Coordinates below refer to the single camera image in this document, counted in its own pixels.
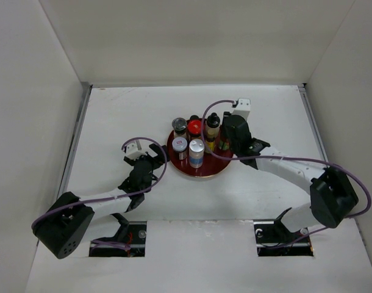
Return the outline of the red sauce bottle yellow cap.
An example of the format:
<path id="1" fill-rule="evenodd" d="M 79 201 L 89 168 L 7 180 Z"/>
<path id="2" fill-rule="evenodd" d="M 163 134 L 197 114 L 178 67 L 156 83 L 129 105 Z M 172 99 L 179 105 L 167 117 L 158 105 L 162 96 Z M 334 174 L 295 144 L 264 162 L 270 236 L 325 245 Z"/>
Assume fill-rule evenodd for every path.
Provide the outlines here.
<path id="1" fill-rule="evenodd" d="M 219 141 L 219 145 L 218 145 L 218 148 L 222 151 L 227 151 L 230 149 L 230 146 L 229 146 L 229 139 L 227 138 L 227 136 L 223 133 L 220 134 L 220 141 Z"/>

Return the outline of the white bottle with black cap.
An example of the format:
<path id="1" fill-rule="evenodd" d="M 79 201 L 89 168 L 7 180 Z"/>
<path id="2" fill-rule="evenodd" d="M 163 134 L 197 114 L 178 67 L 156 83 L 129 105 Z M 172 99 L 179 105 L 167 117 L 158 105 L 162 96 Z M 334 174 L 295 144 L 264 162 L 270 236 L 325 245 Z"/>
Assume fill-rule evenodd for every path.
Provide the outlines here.
<path id="1" fill-rule="evenodd" d="M 220 118 L 216 112 L 211 113 L 206 119 L 205 132 L 207 135 L 218 137 L 220 131 Z"/>

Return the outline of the small yellow-labelled bottle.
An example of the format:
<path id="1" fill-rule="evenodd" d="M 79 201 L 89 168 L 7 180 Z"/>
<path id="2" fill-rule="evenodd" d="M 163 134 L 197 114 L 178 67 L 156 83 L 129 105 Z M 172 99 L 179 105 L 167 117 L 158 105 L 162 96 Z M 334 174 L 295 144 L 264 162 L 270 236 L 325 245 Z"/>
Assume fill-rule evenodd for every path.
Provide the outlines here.
<path id="1" fill-rule="evenodd" d="M 207 136 L 205 138 L 206 146 L 205 152 L 206 153 L 213 153 L 215 149 L 215 137 L 214 136 Z"/>

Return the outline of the red-capped sauce jar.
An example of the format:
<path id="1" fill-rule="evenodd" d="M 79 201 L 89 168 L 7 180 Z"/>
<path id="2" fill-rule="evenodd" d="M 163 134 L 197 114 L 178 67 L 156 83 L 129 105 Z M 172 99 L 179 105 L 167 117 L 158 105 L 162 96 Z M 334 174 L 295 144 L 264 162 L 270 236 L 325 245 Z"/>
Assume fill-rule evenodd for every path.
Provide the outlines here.
<path id="1" fill-rule="evenodd" d="M 201 120 L 190 120 L 187 125 L 188 139 L 191 142 L 201 138 L 202 123 Z"/>

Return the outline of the blue-labelled silver-capped shaker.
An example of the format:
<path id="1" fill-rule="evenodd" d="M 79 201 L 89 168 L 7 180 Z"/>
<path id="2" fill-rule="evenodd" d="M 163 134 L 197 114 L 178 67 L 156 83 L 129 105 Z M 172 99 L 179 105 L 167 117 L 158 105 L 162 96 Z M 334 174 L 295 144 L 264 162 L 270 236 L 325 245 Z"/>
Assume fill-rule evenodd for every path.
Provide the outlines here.
<path id="1" fill-rule="evenodd" d="M 193 139 L 189 143 L 188 162 L 192 168 L 200 168 L 204 160 L 204 143 L 201 139 Z"/>

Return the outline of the jar with white lid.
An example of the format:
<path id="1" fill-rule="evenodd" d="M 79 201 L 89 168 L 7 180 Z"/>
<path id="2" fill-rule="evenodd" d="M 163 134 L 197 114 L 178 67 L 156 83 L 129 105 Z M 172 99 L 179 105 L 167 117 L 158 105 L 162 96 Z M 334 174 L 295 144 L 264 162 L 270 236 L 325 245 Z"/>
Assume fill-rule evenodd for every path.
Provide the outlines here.
<path id="1" fill-rule="evenodd" d="M 188 142 L 187 139 L 183 137 L 176 137 L 173 139 L 172 143 L 173 151 L 177 154 L 180 161 L 187 157 Z"/>

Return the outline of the glass grinder with black top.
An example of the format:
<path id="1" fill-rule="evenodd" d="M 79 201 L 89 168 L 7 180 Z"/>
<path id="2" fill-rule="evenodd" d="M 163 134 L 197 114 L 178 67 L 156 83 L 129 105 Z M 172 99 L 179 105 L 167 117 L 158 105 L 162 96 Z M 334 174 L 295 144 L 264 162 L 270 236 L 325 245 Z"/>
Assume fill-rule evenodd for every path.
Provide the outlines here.
<path id="1" fill-rule="evenodd" d="M 183 137 L 183 138 L 187 138 L 187 121 L 186 119 L 182 118 L 182 117 L 177 117 L 175 118 L 172 123 L 171 123 L 172 127 L 173 127 L 173 135 L 174 135 L 174 138 L 176 137 Z"/>

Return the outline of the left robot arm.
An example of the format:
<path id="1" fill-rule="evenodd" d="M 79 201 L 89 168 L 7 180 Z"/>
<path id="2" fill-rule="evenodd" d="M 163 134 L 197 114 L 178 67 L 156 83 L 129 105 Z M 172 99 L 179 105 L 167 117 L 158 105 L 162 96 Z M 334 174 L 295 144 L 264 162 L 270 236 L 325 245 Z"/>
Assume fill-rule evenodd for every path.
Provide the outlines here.
<path id="1" fill-rule="evenodd" d="M 170 159 L 165 145 L 153 142 L 149 147 L 155 152 L 154 156 L 139 150 L 132 151 L 131 145 L 124 146 L 124 161 L 132 167 L 132 171 L 121 185 L 110 192 L 87 197 L 65 192 L 45 214 L 34 220 L 34 236 L 57 259 L 63 259 L 83 241 L 92 222 L 112 216 L 117 222 L 108 226 L 108 237 L 103 241 L 114 248 L 127 248 L 122 242 L 127 238 L 129 222 L 123 214 L 137 209 L 144 202 L 146 193 L 161 179 L 154 171 L 166 168 Z"/>

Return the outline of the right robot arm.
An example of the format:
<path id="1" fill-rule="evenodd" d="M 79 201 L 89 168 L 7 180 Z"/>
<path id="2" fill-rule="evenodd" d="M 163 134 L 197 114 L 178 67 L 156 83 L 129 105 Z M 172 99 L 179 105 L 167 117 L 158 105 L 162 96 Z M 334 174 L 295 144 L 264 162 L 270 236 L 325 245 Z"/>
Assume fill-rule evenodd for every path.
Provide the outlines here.
<path id="1" fill-rule="evenodd" d="M 310 202 L 289 208 L 275 219 L 274 234 L 289 241 L 297 231 L 324 225 L 336 228 L 359 202 L 347 175 L 336 167 L 319 167 L 303 161 L 285 160 L 284 154 L 251 135 L 240 115 L 227 115 L 221 127 L 230 150 L 240 162 L 256 170 L 274 174 L 305 191 Z"/>

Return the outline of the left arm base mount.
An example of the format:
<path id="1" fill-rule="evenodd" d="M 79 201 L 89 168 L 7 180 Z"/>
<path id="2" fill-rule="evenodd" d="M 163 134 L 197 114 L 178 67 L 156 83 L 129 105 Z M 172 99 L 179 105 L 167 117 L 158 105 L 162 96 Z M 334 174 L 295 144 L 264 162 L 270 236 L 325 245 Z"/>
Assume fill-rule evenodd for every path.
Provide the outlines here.
<path id="1" fill-rule="evenodd" d="M 88 256 L 95 258 L 141 258 L 145 256 L 147 222 L 130 222 L 117 213 L 103 218 L 116 228 L 110 236 L 99 237 L 90 242 Z"/>

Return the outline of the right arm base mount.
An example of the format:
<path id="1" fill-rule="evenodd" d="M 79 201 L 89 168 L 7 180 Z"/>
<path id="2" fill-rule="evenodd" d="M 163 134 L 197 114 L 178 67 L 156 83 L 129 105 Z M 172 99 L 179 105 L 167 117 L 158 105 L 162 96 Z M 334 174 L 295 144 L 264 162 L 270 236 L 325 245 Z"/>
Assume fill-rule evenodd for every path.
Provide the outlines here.
<path id="1" fill-rule="evenodd" d="M 290 232 L 274 220 L 255 221 L 253 225 L 259 257 L 313 256 L 307 228 Z"/>

